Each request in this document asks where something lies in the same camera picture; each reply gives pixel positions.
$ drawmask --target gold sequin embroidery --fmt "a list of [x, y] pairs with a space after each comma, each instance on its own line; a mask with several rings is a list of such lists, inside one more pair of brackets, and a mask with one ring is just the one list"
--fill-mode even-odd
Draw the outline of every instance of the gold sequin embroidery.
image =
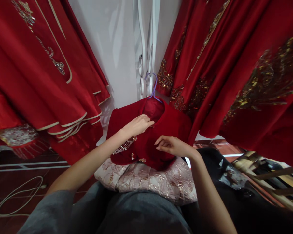
[[195, 117], [195, 114], [200, 109], [203, 101], [207, 95], [207, 92], [213, 83], [213, 80], [207, 80], [205, 77], [200, 78], [195, 86], [195, 91], [192, 94], [189, 106], [187, 108], [187, 115], [191, 118]]
[[173, 86], [174, 80], [172, 74], [167, 74], [166, 63], [166, 60], [163, 59], [159, 72], [157, 73], [158, 84], [160, 85], [160, 87], [170, 90]]
[[[178, 66], [178, 62], [179, 62], [179, 58], [180, 58], [180, 54], [181, 54], [181, 50], [183, 47], [183, 43], [185, 41], [185, 37], [186, 37], [186, 32], [187, 32], [187, 26], [184, 27], [184, 31], [182, 33], [180, 42], [179, 42], [179, 48], [176, 50], [175, 52], [175, 62], [176, 64], [174, 65], [174, 69], [176, 70], [177, 66]], [[168, 74], [167, 73], [167, 69], [166, 69], [166, 59], [163, 59], [159, 72], [157, 73], [157, 77], [158, 77], [158, 84], [160, 85], [160, 87], [165, 88], [167, 90], [171, 90], [174, 84], [174, 78], [172, 74]]]
[[[14, 7], [18, 11], [19, 15], [27, 23], [30, 31], [32, 33], [34, 33], [32, 26], [35, 23], [35, 18], [32, 16], [32, 13], [33, 12], [32, 12], [32, 10], [30, 10], [28, 3], [27, 2], [22, 2], [22, 1], [18, 1], [19, 3], [17, 3], [15, 0], [11, 0], [11, 2], [13, 3]], [[48, 51], [44, 47], [44, 45], [43, 45], [42, 41], [40, 40], [40, 38], [37, 37], [37, 36], [36, 36], [36, 38], [40, 42], [40, 44], [41, 44], [42, 48], [45, 50], [45, 52], [49, 55], [49, 58], [52, 60], [53, 64], [59, 70], [59, 72], [61, 73], [61, 75], [65, 75], [64, 63], [55, 61], [54, 58], [53, 58], [53, 55], [54, 55], [53, 49], [51, 47], [48, 47], [48, 50], [49, 50]]]
[[259, 58], [250, 79], [238, 92], [223, 122], [231, 120], [237, 109], [261, 111], [262, 105], [286, 105], [284, 97], [293, 94], [293, 37], [275, 56], [266, 50]]
[[184, 88], [184, 85], [182, 84], [178, 88], [173, 89], [170, 95], [170, 102], [173, 103], [174, 108], [177, 109], [178, 111], [184, 111], [187, 108], [184, 104], [185, 99], [181, 95], [183, 88]]
[[207, 36], [206, 36], [206, 39], [205, 39], [204, 42], [203, 42], [203, 46], [202, 46], [202, 48], [201, 48], [201, 51], [200, 51], [199, 55], [196, 57], [195, 64], [194, 64], [193, 68], [190, 70], [190, 74], [189, 74], [187, 80], [188, 80], [189, 77], [191, 76], [192, 71], [193, 71], [193, 69], [195, 68], [195, 65], [197, 64], [197, 62], [198, 62], [198, 60], [199, 60], [201, 54], [203, 53], [205, 47], [207, 46], [207, 44], [208, 44], [208, 42], [209, 42], [209, 39], [212, 37], [213, 32], [215, 31], [215, 29], [216, 29], [216, 27], [217, 27], [219, 21], [221, 20], [221, 17], [222, 17], [222, 15], [224, 14], [224, 12], [225, 12], [227, 6], [229, 5], [229, 3], [230, 3], [230, 0], [227, 0], [227, 1], [222, 5], [222, 7], [221, 7], [220, 11], [218, 12], [218, 14], [215, 16], [213, 23], [212, 23], [211, 26], [209, 27], [209, 31], [208, 31], [208, 34], [207, 34]]

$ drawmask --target left hand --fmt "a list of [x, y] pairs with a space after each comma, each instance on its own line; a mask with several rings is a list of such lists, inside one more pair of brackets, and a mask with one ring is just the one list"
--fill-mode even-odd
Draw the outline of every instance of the left hand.
[[147, 115], [142, 114], [131, 120], [122, 128], [122, 130], [128, 134], [128, 138], [131, 138], [133, 136], [144, 133], [145, 130], [153, 124], [154, 121], [150, 121], [150, 118]]

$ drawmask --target hand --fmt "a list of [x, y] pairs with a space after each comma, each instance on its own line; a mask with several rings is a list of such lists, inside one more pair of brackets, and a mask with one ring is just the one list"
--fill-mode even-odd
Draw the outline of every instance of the hand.
[[145, 130], [152, 126], [154, 121], [150, 121], [150, 118], [147, 117], [145, 114], [142, 114], [133, 120], [131, 120], [128, 124], [126, 124], [122, 129], [123, 131], [128, 134], [128, 139], [144, 133]]
[[196, 149], [174, 136], [160, 136], [154, 145], [159, 151], [164, 151], [178, 157], [191, 158], [197, 154]]

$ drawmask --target floor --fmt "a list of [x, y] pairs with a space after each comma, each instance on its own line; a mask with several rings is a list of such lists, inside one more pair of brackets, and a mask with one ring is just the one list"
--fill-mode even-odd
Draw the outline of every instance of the floor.
[[[224, 155], [230, 154], [241, 154], [244, 150], [228, 144], [225, 140], [213, 140], [211, 141], [197, 141], [194, 144], [195, 148], [201, 147], [213, 147], [219, 150]], [[238, 157], [227, 157], [232, 162]], [[36, 162], [56, 162], [64, 161], [59, 155], [52, 150], [49, 150], [45, 155], [37, 157], [35, 159], [27, 160], [26, 163]], [[2, 151], [0, 153], [0, 165], [1, 164], [12, 164], [12, 163], [23, 163], [22, 159], [17, 158], [11, 151]], [[55, 179], [63, 173], [67, 168], [56, 168], [56, 169], [35, 169], [35, 170], [24, 170], [24, 171], [10, 171], [0, 172], [0, 201], [4, 199], [10, 192], [25, 183], [31, 178], [36, 176], [43, 177], [43, 184], [46, 184], [45, 189], [39, 189], [35, 196], [29, 201], [29, 203], [22, 208], [17, 214], [30, 214], [37, 204], [42, 200], [48, 187], [55, 181]], [[89, 179], [76, 193], [75, 202], [77, 202], [90, 186], [95, 182], [95, 178]], [[39, 179], [32, 180], [28, 184], [24, 185], [21, 190], [31, 189], [37, 187]], [[25, 204], [34, 191], [28, 191], [21, 194], [17, 194], [15, 197], [7, 200], [0, 209], [1, 214], [8, 214], [20, 208]], [[15, 216], [15, 217], [0, 217], [0, 234], [14, 234], [22, 227], [26, 221], [26, 216]]]

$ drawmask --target red garment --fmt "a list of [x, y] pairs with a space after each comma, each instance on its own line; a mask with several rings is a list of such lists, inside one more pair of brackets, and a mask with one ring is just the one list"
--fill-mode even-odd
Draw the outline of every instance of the red garment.
[[[75, 137], [97, 142], [102, 136], [99, 104], [110, 95], [92, 52], [83, 45], [82, 31], [75, 31], [79, 25], [72, 15], [69, 12], [68, 19], [60, 0], [0, 1], [0, 90], [74, 163], [84, 156], [79, 149], [92, 149], [83, 141], [76, 144]], [[79, 132], [88, 122], [97, 125], [96, 136]]]
[[179, 34], [187, 28], [178, 66], [174, 72], [166, 58], [180, 44], [174, 35], [158, 91], [172, 89], [170, 104], [193, 119], [189, 142], [198, 131], [221, 135], [293, 165], [293, 0], [199, 0], [178, 19]]
[[111, 155], [113, 163], [128, 165], [141, 159], [145, 165], [161, 171], [174, 162], [175, 157], [173, 155], [158, 151], [154, 143], [161, 135], [178, 137], [186, 142], [192, 123], [188, 116], [176, 111], [163, 100], [162, 102], [160, 103], [155, 98], [145, 98], [113, 110], [108, 126], [107, 139], [141, 114], [146, 114], [151, 120], [155, 121], [153, 127], [138, 135], [137, 140], [126, 151]]
[[50, 144], [28, 124], [24, 124], [0, 92], [0, 145], [8, 145], [22, 159], [41, 155]]

